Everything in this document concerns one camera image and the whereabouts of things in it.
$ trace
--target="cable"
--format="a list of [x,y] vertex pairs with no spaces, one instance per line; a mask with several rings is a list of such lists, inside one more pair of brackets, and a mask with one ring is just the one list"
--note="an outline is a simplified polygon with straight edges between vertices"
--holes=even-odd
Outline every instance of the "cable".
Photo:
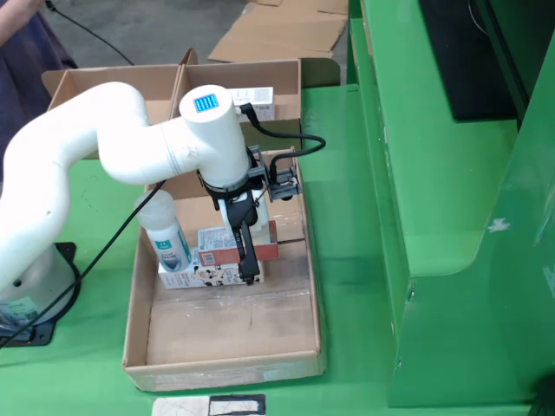
[[264,189],[264,191],[263,191],[260,195],[258,195],[258,198],[256,198],[256,199],[254,200],[254,203],[252,204],[251,208],[249,208],[249,209],[247,210],[247,212],[245,213],[245,215],[241,218],[241,223],[245,220],[246,216],[249,215],[249,212],[251,212],[253,208],[258,208],[258,206],[259,206],[258,201],[259,201],[261,198],[264,197],[264,194],[266,193],[266,191],[268,191],[268,186],[266,186],[265,189]]
[[156,185],[156,187],[153,189],[152,192],[150,192],[150,195],[148,195],[144,201],[142,201],[139,206],[137,206],[137,208],[134,209],[134,211],[131,213],[131,215],[129,215],[129,217],[127,217],[127,219],[123,222],[123,224],[120,226],[120,228],[118,229],[118,231],[115,232],[114,236],[112,238],[110,238],[110,241],[108,241],[108,243],[102,248],[102,250],[96,255],[95,259],[88,265],[88,267],[85,269],[85,271],[82,272],[82,274],[77,277],[75,279],[75,281],[73,283],[71,283],[67,289],[65,289],[54,301],[52,301],[50,303],[49,306],[47,306],[40,314],[38,314],[35,318],[33,318],[30,322],[26,323],[25,325],[21,326],[14,334],[12,334],[9,338],[6,338],[4,341],[0,342],[0,349],[2,349],[3,347],[5,347],[8,343],[10,343],[12,340],[14,340],[18,335],[20,335],[23,331],[29,329],[30,327],[32,327],[35,322],[37,322],[39,319],[41,319],[43,316],[45,316],[49,310],[51,310],[52,308],[54,308],[54,306],[61,301],[61,299],[63,299],[64,296],[66,296],[75,286],[77,286],[79,283],[81,283],[81,281],[85,278],[85,276],[93,269],[93,267],[98,263],[98,261],[101,259],[102,256],[104,256],[104,253],[106,253],[106,251],[112,246],[112,244],[114,243],[114,241],[117,239],[117,237],[120,236],[120,234],[123,232],[123,230],[125,230],[125,228],[129,225],[129,223],[131,222],[131,220],[135,217],[135,215],[137,215],[137,213],[142,209],[143,206],[145,206],[148,201],[150,201],[150,199],[154,196],[154,194],[164,185],[164,183],[166,183],[165,180],[162,180],[159,184]]
[[46,0],[46,7],[48,8],[48,10],[50,11],[54,11],[55,13],[57,13],[58,15],[60,15],[61,17],[63,17],[64,19],[69,20],[70,22],[72,22],[73,24],[79,26],[81,29],[87,31],[90,35],[94,36],[96,39],[98,39],[101,42],[106,43],[110,48],[112,48],[115,52],[117,52],[123,59],[125,59],[127,61],[127,63],[131,66],[134,66],[134,63],[132,63],[129,58],[127,58],[125,55],[123,55],[112,43],[108,42],[105,39],[102,39],[100,36],[98,36],[95,32],[93,32],[91,29],[86,28],[85,26],[83,26],[82,24],[80,24],[79,22],[76,22],[75,20],[73,20],[71,17],[64,15],[63,13],[61,13],[60,10],[58,10],[56,8],[56,6],[54,5],[54,3],[52,3],[51,0]]
[[480,32],[482,32],[484,35],[489,36],[487,34],[487,32],[478,24],[478,22],[474,18],[474,13],[472,12],[472,0],[468,0],[468,12],[470,13],[470,17],[472,18],[472,21],[474,22],[474,26],[476,26],[478,28],[478,30]]
[[251,122],[252,126],[256,128],[260,133],[265,134],[270,137],[276,137],[279,139],[306,139],[306,140],[314,140],[317,141],[318,144],[310,149],[303,149],[297,152],[288,152],[288,153],[281,153],[271,160],[270,163],[270,179],[274,182],[277,180],[278,176],[278,169],[276,168],[276,164],[280,159],[289,159],[289,158],[298,158],[300,156],[305,156],[307,154],[315,153],[318,150],[322,150],[326,146],[326,140],[319,136],[315,136],[313,134],[304,134],[304,133],[276,133],[271,132],[270,130],[266,130],[262,126],[260,126],[260,122],[258,121],[257,114],[254,112],[254,108],[252,107],[251,103],[247,103],[242,105],[241,113],[245,114],[249,121]]

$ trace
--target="dark clothing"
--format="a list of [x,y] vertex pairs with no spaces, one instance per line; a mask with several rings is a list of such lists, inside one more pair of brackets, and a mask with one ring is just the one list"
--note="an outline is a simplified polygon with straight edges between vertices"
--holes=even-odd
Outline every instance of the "dark clothing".
[[40,13],[0,46],[0,182],[11,138],[49,106],[42,73],[64,68],[76,65]]

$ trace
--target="white bottle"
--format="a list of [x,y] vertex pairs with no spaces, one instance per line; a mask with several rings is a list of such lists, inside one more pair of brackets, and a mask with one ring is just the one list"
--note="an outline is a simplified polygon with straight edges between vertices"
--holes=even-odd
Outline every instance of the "white bottle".
[[[135,208],[150,194],[145,193],[135,202]],[[191,253],[175,217],[172,195],[161,189],[137,214],[139,223],[147,232],[150,243],[165,271],[175,273],[191,262]]]

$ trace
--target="blue display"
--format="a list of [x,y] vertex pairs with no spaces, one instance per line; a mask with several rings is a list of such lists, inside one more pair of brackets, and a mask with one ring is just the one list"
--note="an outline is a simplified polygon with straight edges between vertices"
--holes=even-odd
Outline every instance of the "blue display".
[[218,100],[216,100],[215,94],[205,95],[204,97],[197,98],[194,101],[194,105],[197,106],[197,111],[202,113],[206,110],[211,110],[216,108],[218,104]]

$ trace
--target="small box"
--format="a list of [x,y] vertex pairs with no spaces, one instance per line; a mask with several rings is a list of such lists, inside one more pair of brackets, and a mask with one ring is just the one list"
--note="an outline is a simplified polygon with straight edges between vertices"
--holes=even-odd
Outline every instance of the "small box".
[[[276,222],[270,221],[267,224],[270,232],[262,233],[260,238],[252,235],[254,252],[257,260],[273,260],[279,257],[278,234]],[[215,264],[231,264],[239,262],[239,253],[235,239],[230,237],[225,228],[202,228],[198,231],[199,256],[203,266],[213,266]]]
[[272,121],[275,119],[274,109],[274,88],[228,88],[232,93],[233,104],[238,110],[239,122],[248,121],[246,114],[241,114],[239,106],[250,102],[254,112],[257,114],[258,121]]
[[[199,251],[192,249],[193,260],[183,271],[176,273],[166,271],[158,264],[158,275],[166,289],[202,288],[205,286],[226,286],[229,284],[245,284],[239,277],[238,266],[234,264],[222,264],[220,266],[204,267],[199,260]],[[264,281],[264,268],[262,262],[258,262],[260,274],[254,278],[254,283]]]

